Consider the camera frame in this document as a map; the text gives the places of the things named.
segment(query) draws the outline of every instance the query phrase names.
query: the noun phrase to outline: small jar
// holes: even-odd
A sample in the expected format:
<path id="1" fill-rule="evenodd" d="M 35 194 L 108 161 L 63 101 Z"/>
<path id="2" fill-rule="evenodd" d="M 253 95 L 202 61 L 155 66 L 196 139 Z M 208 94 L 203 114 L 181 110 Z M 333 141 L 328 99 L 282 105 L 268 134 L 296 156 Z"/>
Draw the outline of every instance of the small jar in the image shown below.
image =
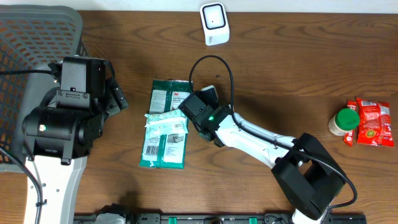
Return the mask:
<path id="1" fill-rule="evenodd" d="M 343 136 L 358 127 L 359 120 L 357 112 L 349 108 L 345 108 L 329 120 L 329 130 L 337 136 Z"/>

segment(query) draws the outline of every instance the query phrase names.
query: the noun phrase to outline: gray plastic basket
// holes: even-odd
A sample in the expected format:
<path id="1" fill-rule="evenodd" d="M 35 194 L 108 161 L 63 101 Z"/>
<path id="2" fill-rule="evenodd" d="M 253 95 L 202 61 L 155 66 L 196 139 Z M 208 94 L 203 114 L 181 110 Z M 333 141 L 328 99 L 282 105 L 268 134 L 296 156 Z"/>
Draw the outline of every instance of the gray plastic basket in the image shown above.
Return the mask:
<path id="1" fill-rule="evenodd" d="M 88 56 L 81 40 L 82 29 L 81 16 L 69 7 L 0 5 L 0 71 L 33 69 L 65 56 Z M 7 150 L 18 128 L 28 77 L 0 76 L 0 147 Z M 10 161 L 0 154 L 0 163 Z"/>

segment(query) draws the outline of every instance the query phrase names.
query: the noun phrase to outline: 3m package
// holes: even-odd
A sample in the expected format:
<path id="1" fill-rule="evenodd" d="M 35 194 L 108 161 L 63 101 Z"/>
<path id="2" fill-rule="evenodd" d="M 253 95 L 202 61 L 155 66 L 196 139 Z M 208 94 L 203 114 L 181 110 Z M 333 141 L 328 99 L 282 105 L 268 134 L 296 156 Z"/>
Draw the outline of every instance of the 3m package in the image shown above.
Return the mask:
<path id="1" fill-rule="evenodd" d="M 190 93 L 191 88 L 188 81 L 154 80 L 149 114 L 162 114 L 177 110 L 180 103 Z M 185 118 L 184 125 L 188 126 L 187 118 Z M 139 165 L 151 168 L 184 169 L 187 134 L 164 134 L 150 138 L 147 134 L 149 132 L 146 131 Z"/>

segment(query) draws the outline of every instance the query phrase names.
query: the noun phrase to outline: red snack bag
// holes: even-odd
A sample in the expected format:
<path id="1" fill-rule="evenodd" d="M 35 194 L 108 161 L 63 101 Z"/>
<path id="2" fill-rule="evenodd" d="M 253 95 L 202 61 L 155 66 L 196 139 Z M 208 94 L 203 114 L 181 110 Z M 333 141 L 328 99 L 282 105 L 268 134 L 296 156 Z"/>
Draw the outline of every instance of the red snack bag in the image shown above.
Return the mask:
<path id="1" fill-rule="evenodd" d="M 390 104 L 357 98 L 361 122 L 358 143 L 394 147 L 391 134 Z"/>
<path id="2" fill-rule="evenodd" d="M 352 100 L 347 101 L 347 108 L 355 111 L 356 110 L 356 102 Z M 349 131 L 344 135 L 344 142 L 347 143 L 349 146 L 353 146 L 353 140 L 354 140 L 354 130 Z"/>

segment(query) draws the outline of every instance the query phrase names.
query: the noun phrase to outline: wood grain surface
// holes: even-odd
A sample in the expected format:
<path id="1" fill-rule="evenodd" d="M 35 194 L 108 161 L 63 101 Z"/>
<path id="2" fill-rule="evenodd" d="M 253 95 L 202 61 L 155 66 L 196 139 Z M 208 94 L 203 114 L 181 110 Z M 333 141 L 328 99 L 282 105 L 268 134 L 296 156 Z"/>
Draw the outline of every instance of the wood grain surface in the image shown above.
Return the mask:
<path id="1" fill-rule="evenodd" d="M 316 136 L 358 189 L 335 212 L 398 223 L 398 151 L 332 135 L 328 120 L 362 96 L 391 103 L 398 138 L 398 15 L 229 13 L 228 43 L 207 47 L 199 13 L 81 11 L 91 56 L 113 63 L 129 109 L 110 118 L 83 174 L 76 213 L 121 203 L 134 211 L 264 213 L 294 208 L 268 167 L 242 151 L 206 143 L 190 125 L 184 170 L 138 166 L 153 79 L 187 80 L 204 55 L 234 74 L 235 110 L 276 133 Z M 229 77 L 215 59 L 195 70 L 229 102 Z M 0 223 L 23 223 L 26 176 L 0 174 Z M 351 199 L 348 186 L 334 203 Z"/>

